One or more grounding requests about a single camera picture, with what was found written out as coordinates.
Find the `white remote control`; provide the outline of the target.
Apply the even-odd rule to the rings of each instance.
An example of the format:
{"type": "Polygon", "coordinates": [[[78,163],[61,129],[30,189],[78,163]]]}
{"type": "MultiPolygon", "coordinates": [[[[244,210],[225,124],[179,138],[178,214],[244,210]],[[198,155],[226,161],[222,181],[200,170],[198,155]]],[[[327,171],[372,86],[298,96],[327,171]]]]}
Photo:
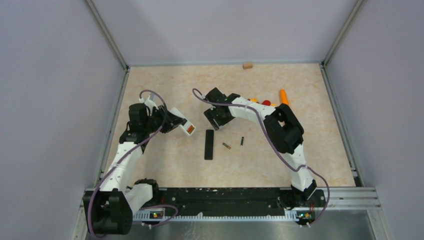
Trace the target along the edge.
{"type": "Polygon", "coordinates": [[[184,116],[176,107],[173,107],[171,110],[170,110],[170,112],[173,114],[173,115],[175,115],[175,116],[177,116],[177,117],[179,117],[179,118],[181,118],[182,119],[182,123],[179,123],[178,124],[178,126],[179,126],[179,128],[180,129],[182,129],[183,130],[183,132],[187,135],[187,136],[192,136],[193,135],[193,133],[195,132],[195,130],[196,130],[196,127],[195,127],[195,125],[191,122],[191,121],[189,121],[187,118],[186,118],[186,116],[184,116]]]}

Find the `orange AAA battery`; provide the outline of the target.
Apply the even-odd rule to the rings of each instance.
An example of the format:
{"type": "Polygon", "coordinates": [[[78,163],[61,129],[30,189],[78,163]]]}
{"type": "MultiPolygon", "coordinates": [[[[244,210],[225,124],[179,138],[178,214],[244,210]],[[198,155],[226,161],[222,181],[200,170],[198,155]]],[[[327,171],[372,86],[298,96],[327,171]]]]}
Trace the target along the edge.
{"type": "Polygon", "coordinates": [[[193,131],[195,130],[195,127],[193,126],[193,125],[190,125],[188,128],[187,128],[187,133],[189,134],[189,135],[191,135],[192,133],[193,133],[193,131]]]}

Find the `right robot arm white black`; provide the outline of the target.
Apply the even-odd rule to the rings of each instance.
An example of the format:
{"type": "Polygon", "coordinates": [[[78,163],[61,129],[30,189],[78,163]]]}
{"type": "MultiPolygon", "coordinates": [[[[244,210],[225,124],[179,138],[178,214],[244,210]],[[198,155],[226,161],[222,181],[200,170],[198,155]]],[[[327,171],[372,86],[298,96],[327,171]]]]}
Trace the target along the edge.
{"type": "Polygon", "coordinates": [[[236,118],[259,124],[277,157],[291,171],[290,186],[294,202],[307,206],[313,200],[317,183],[304,154],[305,131],[287,104],[264,105],[236,93],[225,95],[216,87],[206,95],[196,88],[192,92],[199,100],[210,105],[204,115],[216,131],[236,118]]]}

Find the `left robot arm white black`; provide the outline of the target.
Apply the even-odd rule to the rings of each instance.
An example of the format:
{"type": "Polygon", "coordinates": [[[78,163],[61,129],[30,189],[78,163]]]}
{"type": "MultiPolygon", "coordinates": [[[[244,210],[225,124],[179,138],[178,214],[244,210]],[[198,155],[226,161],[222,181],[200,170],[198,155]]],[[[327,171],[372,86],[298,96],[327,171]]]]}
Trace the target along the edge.
{"type": "Polygon", "coordinates": [[[141,180],[127,188],[150,139],[176,128],[191,136],[196,129],[175,107],[168,110],[165,104],[157,106],[152,101],[130,105],[128,115],[112,163],[94,190],[87,190],[83,196],[88,231],[94,237],[128,234],[134,214],[144,204],[154,207],[160,202],[154,180],[141,180]]]}

